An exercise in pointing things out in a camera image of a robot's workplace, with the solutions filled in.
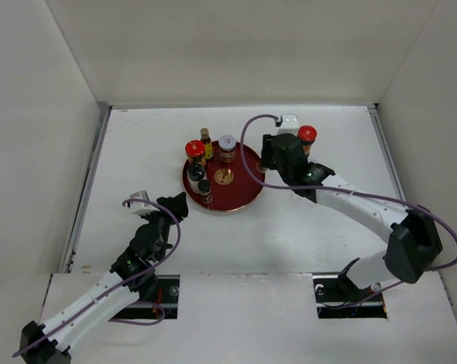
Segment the red-lid dark sauce jar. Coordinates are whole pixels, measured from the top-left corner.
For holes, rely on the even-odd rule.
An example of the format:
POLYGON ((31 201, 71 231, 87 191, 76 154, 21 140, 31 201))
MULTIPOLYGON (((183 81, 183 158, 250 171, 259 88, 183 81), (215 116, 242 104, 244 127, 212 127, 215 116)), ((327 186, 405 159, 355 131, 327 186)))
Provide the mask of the red-lid dark sauce jar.
POLYGON ((317 130, 313 126, 302 125, 298 129, 297 138, 302 142, 304 154, 308 157, 310 155, 312 145, 316 141, 317 130))

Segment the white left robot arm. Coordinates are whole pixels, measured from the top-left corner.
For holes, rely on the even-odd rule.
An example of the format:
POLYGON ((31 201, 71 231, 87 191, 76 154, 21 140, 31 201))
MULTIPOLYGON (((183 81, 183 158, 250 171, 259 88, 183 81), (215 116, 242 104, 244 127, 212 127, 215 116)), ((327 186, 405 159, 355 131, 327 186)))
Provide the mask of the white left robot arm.
POLYGON ((110 269, 81 297, 50 319, 26 324, 13 357, 26 363, 70 363, 75 347, 115 315, 156 293, 155 270, 178 248, 169 242, 171 228, 179 229, 188 216, 186 193, 150 201, 144 191, 123 206, 146 220, 110 269))

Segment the black-cap white salt bottle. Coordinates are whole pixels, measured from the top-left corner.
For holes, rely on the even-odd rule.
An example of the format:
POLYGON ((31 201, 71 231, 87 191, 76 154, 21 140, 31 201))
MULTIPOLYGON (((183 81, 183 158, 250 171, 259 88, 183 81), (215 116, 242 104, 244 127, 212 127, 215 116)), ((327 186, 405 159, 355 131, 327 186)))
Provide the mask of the black-cap white salt bottle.
POLYGON ((198 162, 192 162, 187 169, 188 183, 194 193, 199 193, 198 184, 206 178, 205 167, 198 162))

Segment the small yellow-label brown bottle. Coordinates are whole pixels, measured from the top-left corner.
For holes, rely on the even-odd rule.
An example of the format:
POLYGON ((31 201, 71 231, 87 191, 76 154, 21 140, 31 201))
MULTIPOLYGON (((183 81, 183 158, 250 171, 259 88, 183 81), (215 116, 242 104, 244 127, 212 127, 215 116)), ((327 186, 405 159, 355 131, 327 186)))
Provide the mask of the small yellow-label brown bottle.
POLYGON ((205 127, 200 130, 200 141, 204 145, 205 159, 207 161, 211 160, 213 158, 212 140, 210 138, 209 130, 205 127))

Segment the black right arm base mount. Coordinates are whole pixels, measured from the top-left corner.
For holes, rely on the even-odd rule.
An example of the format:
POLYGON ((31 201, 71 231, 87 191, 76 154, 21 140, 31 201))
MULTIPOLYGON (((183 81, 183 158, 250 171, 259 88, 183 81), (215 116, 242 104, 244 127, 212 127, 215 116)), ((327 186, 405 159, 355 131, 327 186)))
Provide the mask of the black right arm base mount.
POLYGON ((348 263, 341 272, 313 275, 317 317, 319 319, 386 319, 383 295, 371 286, 360 289, 347 277, 348 270, 357 259, 348 263))

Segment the black-cap spice bottle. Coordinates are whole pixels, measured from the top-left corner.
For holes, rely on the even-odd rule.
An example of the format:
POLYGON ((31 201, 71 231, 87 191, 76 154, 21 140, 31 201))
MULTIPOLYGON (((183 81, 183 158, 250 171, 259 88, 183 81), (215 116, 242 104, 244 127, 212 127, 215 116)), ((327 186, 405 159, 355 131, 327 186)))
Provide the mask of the black-cap spice bottle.
POLYGON ((207 179, 202 179, 197 184, 200 200, 204 204, 210 204, 212 202, 212 194, 211 194, 211 184, 207 179))

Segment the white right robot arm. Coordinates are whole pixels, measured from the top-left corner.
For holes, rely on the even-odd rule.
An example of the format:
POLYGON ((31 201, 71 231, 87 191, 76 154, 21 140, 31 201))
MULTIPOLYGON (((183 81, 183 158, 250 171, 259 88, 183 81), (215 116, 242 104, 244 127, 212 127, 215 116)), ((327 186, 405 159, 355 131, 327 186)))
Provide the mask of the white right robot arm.
POLYGON ((340 272, 337 288, 347 300, 393 278, 416 283, 443 250, 433 219, 421 207, 365 198, 333 169, 309 161, 304 144, 290 133, 263 135, 261 166, 277 171, 297 195, 342 213, 386 244, 384 250, 356 258, 340 272))

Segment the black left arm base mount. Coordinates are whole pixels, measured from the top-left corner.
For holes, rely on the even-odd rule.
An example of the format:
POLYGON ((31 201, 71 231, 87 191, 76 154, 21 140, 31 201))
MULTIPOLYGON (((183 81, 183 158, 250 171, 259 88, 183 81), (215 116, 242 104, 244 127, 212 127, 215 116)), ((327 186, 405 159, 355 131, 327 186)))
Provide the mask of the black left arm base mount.
POLYGON ((143 298, 118 312, 113 319, 121 320, 157 320, 161 317, 158 308, 149 304, 156 303, 165 311, 165 319, 178 317, 178 299, 181 277, 179 275, 160 275, 154 291, 148 298, 143 298))

